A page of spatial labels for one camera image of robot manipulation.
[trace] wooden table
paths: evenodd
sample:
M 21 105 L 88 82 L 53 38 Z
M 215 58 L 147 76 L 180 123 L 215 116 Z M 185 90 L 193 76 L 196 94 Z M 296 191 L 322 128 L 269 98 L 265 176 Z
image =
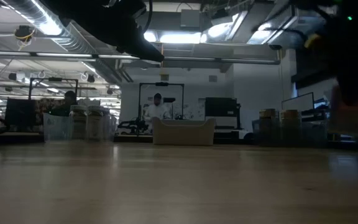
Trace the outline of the wooden table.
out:
M 0 146 L 0 223 L 358 223 L 358 153 Z

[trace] computer monitor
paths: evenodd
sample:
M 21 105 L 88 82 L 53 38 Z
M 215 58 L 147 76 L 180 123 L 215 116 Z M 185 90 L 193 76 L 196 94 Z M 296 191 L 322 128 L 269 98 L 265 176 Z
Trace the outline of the computer monitor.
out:
M 236 117 L 237 99 L 235 98 L 205 98 L 205 116 Z
M 10 125 L 29 127 L 35 125 L 35 100 L 8 99 L 5 120 Z

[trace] air duct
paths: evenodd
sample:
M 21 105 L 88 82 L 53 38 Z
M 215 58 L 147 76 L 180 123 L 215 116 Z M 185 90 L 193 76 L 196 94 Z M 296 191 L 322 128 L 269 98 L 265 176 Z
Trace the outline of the air duct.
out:
M 67 28 L 64 27 L 60 22 L 60 19 L 38 0 L 2 0 L 2 2 L 12 10 L 15 10 L 45 35 L 58 35 L 59 37 L 64 37 L 62 39 L 54 38 L 53 41 L 69 53 L 97 53 L 75 28 L 72 26 L 68 26 Z M 94 67 L 98 75 L 103 77 L 108 83 L 119 83 L 122 81 L 122 78 L 117 72 L 110 69 L 109 65 L 106 65 L 106 62 L 101 59 L 96 59 L 95 62 L 84 63 Z

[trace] person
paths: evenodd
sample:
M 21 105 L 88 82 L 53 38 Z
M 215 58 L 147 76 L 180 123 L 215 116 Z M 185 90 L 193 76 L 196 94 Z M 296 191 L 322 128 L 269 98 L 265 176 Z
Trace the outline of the person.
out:
M 55 116 L 68 116 L 72 105 L 77 105 L 76 95 L 73 91 L 67 91 L 65 93 L 65 103 L 52 109 L 50 114 Z
M 146 123 L 149 125 L 149 130 L 152 129 L 152 118 L 167 119 L 169 118 L 169 113 L 166 107 L 161 104 L 162 96 L 160 93 L 154 95 L 154 102 L 147 108 L 144 118 Z

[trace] white shirt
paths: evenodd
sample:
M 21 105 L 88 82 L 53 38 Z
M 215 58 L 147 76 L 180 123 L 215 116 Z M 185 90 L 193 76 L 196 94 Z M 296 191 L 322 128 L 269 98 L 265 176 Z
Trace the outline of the white shirt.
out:
M 162 104 L 156 106 L 155 104 L 150 105 L 147 108 L 145 120 L 151 122 L 152 118 L 166 119 L 169 118 L 168 110 Z

